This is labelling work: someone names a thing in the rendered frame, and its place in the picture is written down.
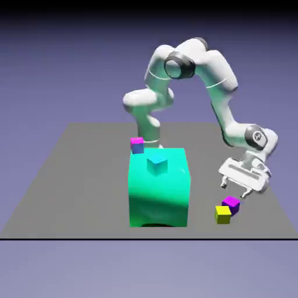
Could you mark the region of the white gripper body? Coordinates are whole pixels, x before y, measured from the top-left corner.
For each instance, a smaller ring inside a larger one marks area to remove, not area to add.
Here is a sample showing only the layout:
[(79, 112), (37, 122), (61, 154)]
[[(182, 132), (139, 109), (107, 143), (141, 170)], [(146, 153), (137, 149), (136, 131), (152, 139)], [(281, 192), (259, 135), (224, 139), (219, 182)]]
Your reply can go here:
[(237, 161), (228, 158), (219, 168), (218, 172), (228, 177), (231, 181), (241, 187), (251, 188), (252, 192), (263, 193), (266, 191), (269, 179), (269, 169), (258, 159), (251, 162)]

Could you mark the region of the small purple cube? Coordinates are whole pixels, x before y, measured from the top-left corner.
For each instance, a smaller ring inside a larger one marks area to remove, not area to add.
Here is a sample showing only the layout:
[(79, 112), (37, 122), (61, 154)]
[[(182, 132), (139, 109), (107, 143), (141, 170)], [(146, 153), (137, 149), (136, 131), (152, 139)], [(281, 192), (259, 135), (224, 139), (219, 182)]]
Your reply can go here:
[(228, 206), (231, 212), (231, 216), (234, 216), (240, 208), (240, 200), (238, 198), (228, 196), (222, 200), (222, 206)]

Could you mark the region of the small yellow cube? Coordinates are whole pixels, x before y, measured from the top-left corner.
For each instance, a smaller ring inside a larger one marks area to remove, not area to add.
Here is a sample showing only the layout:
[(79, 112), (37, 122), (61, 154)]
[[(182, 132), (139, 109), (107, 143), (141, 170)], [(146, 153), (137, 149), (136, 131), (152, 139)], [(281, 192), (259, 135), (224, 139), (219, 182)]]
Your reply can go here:
[(230, 208), (227, 205), (221, 205), (215, 207), (215, 222), (217, 224), (230, 224), (230, 218), (231, 218), (231, 211)]

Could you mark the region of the small cyan cube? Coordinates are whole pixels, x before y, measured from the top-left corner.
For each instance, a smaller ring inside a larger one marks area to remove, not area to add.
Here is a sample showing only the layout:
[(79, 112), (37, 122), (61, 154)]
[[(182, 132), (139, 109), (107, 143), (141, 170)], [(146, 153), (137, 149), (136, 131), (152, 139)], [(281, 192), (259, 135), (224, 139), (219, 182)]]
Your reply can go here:
[(168, 159), (161, 155), (153, 155), (147, 158), (147, 170), (150, 174), (158, 176), (168, 171)]

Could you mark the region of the small magenta cube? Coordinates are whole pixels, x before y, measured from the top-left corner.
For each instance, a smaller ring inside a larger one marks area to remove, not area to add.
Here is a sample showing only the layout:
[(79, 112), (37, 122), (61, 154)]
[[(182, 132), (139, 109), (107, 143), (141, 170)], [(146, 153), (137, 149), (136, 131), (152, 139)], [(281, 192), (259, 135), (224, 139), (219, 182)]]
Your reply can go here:
[(144, 139), (142, 137), (132, 137), (130, 139), (130, 149), (132, 154), (143, 154)]

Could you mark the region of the large green box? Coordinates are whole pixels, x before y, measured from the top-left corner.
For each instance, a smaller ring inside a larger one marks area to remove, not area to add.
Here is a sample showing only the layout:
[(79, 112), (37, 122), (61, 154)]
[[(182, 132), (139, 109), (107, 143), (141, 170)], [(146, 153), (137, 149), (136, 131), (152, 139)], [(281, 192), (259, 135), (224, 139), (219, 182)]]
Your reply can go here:
[[(149, 173), (147, 158), (153, 155), (168, 159), (167, 173)], [(187, 226), (191, 176), (184, 148), (145, 148), (143, 154), (131, 153), (127, 186), (131, 227)]]

